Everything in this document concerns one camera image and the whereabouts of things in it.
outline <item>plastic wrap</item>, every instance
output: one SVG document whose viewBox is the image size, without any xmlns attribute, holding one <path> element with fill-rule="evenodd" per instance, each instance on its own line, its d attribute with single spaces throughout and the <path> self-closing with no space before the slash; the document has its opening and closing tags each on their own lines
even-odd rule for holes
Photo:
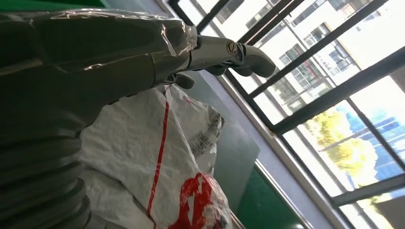
<svg viewBox="0 0 405 229">
<path fill-rule="evenodd" d="M 127 228 L 154 228 L 149 216 L 158 229 L 231 229 L 225 194 L 195 159 L 215 151 L 222 123 L 213 107 L 187 97 L 175 85 L 104 107 L 82 132 L 79 160 L 123 186 L 103 186 L 106 179 L 83 176 L 89 198 L 98 203 L 92 202 L 93 210 Z M 131 214 L 115 215 L 140 214 L 133 209 L 137 203 L 144 212 L 136 216 L 138 222 Z"/>
<path fill-rule="evenodd" d="M 81 71 L 137 55 L 179 56 L 197 43 L 183 21 L 106 9 L 0 13 L 0 75 L 41 65 Z"/>
</svg>

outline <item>green floor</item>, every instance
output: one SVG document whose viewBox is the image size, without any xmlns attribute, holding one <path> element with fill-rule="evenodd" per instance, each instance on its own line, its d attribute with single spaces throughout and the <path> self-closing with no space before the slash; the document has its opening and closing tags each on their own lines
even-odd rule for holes
<svg viewBox="0 0 405 229">
<path fill-rule="evenodd" d="M 236 215 L 247 229 L 294 229 L 300 224 L 278 192 L 255 168 Z"/>
</svg>

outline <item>plastic bag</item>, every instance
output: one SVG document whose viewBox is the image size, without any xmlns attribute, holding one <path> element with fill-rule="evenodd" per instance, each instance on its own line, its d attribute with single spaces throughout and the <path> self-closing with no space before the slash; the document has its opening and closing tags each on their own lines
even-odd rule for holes
<svg viewBox="0 0 405 229">
<path fill-rule="evenodd" d="M 181 106 L 171 107 L 181 95 L 175 86 L 165 95 L 155 88 L 106 106 L 84 130 L 79 159 L 120 181 L 159 229 L 232 228 L 226 196 L 198 169 L 174 112 Z M 198 103 L 194 106 L 209 120 L 208 107 L 215 110 Z M 208 129 L 207 123 L 202 126 Z"/>
<path fill-rule="evenodd" d="M 194 49 L 197 33 L 183 21 L 107 9 L 0 13 L 1 68 L 21 71 L 54 65 L 92 69 L 137 55 L 179 56 Z"/>
</svg>

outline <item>window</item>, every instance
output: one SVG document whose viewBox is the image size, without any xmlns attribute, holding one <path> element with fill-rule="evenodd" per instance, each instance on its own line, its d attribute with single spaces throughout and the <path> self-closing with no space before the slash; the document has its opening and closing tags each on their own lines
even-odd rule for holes
<svg viewBox="0 0 405 229">
<path fill-rule="evenodd" d="M 299 57 L 302 53 L 304 53 L 303 49 L 298 44 L 296 44 L 292 49 L 283 54 L 280 57 L 280 60 L 283 62 L 284 65 L 287 65 L 291 61 Z M 320 77 L 322 77 L 322 74 L 314 65 L 312 60 L 305 61 L 303 64 L 294 69 L 291 74 L 294 76 L 294 79 L 299 83 L 299 85 L 304 89 L 307 89 L 317 80 L 319 80 Z"/>
<path fill-rule="evenodd" d="M 322 23 L 316 29 L 314 29 L 307 37 L 304 38 L 304 41 L 308 47 L 313 46 L 325 36 L 330 33 L 329 28 L 325 23 Z M 341 45 L 338 40 L 333 41 L 328 45 L 329 49 L 325 50 L 317 55 L 318 59 L 325 65 L 326 69 L 333 76 L 345 71 L 349 65 L 355 65 L 353 58 L 347 53 L 345 48 Z"/>
<path fill-rule="evenodd" d="M 347 4 L 350 4 L 350 6 L 355 11 L 359 11 L 371 0 L 328 0 L 328 1 L 334 7 L 335 10 L 341 10 L 343 7 L 346 7 Z"/>
<path fill-rule="evenodd" d="M 340 10 L 344 5 L 348 3 L 348 0 L 328 0 L 328 1 L 335 8 L 335 10 Z"/>
<path fill-rule="evenodd" d="M 236 9 L 242 5 L 244 0 L 229 0 L 229 2 L 219 11 L 216 18 L 223 24 Z"/>
<path fill-rule="evenodd" d="M 270 4 L 266 4 L 252 19 L 246 23 L 246 27 L 251 29 L 263 16 L 271 10 Z"/>
<path fill-rule="evenodd" d="M 302 21 L 304 21 L 307 17 L 309 17 L 319 6 L 321 6 L 325 0 L 318 0 L 312 5 L 308 6 L 300 15 L 298 15 L 292 22 L 291 24 L 293 26 L 297 26 L 300 24 Z"/>
<path fill-rule="evenodd" d="M 288 12 L 298 15 L 291 23 L 290 17 L 282 19 L 253 44 L 274 61 L 277 69 L 272 77 L 278 81 L 266 83 L 254 74 L 239 77 L 232 70 L 226 77 L 241 84 L 240 94 L 257 117 L 287 146 L 314 184 L 329 194 L 336 212 L 356 228 L 391 229 L 395 223 L 383 204 L 405 196 L 405 93 L 401 90 L 405 86 L 402 83 L 400 88 L 396 72 L 392 73 L 405 65 L 405 33 L 397 29 L 405 26 L 404 1 L 388 0 L 379 9 L 377 4 L 369 5 L 373 13 L 352 17 L 369 2 L 304 0 L 305 7 Z M 221 31 L 230 38 L 254 28 L 269 10 L 257 8 L 261 10 L 249 12 L 254 19 L 232 17 L 238 19 L 233 27 Z M 349 20 L 354 26 L 340 27 Z M 337 28 L 345 32 L 338 36 L 332 32 Z M 251 31 L 258 34 L 264 29 Z M 314 47 L 326 36 L 332 42 Z M 249 44 L 257 41 L 248 40 Z M 301 60 L 311 48 L 316 53 Z M 389 56 L 394 52 L 399 56 L 395 60 Z M 382 62 L 383 67 L 365 71 Z M 283 71 L 287 66 L 290 71 Z"/>
<path fill-rule="evenodd" d="M 276 34 L 281 32 L 284 28 L 286 27 L 286 24 L 282 21 L 280 22 L 276 27 L 274 27 L 268 34 L 266 34 L 257 44 L 255 44 L 256 47 L 260 47 L 263 44 L 265 44 L 267 41 L 269 41 L 271 38 L 273 38 Z"/>
</svg>

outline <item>building window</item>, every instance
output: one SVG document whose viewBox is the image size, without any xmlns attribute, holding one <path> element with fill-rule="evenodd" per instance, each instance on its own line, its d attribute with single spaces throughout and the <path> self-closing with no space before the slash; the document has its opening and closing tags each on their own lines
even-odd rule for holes
<svg viewBox="0 0 405 229">
<path fill-rule="evenodd" d="M 286 24 L 282 21 L 276 27 L 274 27 L 268 34 L 266 34 L 258 43 L 255 44 L 256 47 L 261 47 L 271 38 L 273 38 L 276 34 L 281 32 L 286 27 Z"/>
<path fill-rule="evenodd" d="M 311 47 L 322 40 L 329 33 L 329 28 L 322 23 L 308 36 L 306 36 L 304 41 L 309 47 Z M 327 47 L 328 49 L 325 49 L 327 53 L 319 53 L 317 54 L 317 58 L 320 59 L 332 76 L 337 75 L 338 73 L 346 70 L 351 64 L 354 64 L 353 58 L 339 41 L 333 41 Z"/>
<path fill-rule="evenodd" d="M 280 57 L 280 60 L 284 65 L 288 65 L 303 53 L 304 50 L 298 44 L 296 44 L 294 47 L 292 47 L 292 49 L 283 54 Z M 318 70 L 312 60 L 305 61 L 291 71 L 291 74 L 303 89 L 309 88 L 322 77 L 322 73 Z"/>
<path fill-rule="evenodd" d="M 302 21 L 304 21 L 307 17 L 309 17 L 319 6 L 321 6 L 325 0 L 318 0 L 314 2 L 312 5 L 308 6 L 300 15 L 298 15 L 291 24 L 296 27 Z"/>
<path fill-rule="evenodd" d="M 340 10 L 341 8 L 343 8 L 343 6 L 345 6 L 348 3 L 347 0 L 328 0 L 328 1 L 335 10 Z"/>
<path fill-rule="evenodd" d="M 242 5 L 244 0 L 230 0 L 216 15 L 216 18 L 223 24 L 236 9 Z"/>
<path fill-rule="evenodd" d="M 372 0 L 328 0 L 329 3 L 335 10 L 341 10 L 348 4 L 355 10 L 361 10 L 365 5 L 367 5 Z"/>
<path fill-rule="evenodd" d="M 263 16 L 271 10 L 270 4 L 266 4 L 252 19 L 246 23 L 246 27 L 251 29 Z"/>
</svg>

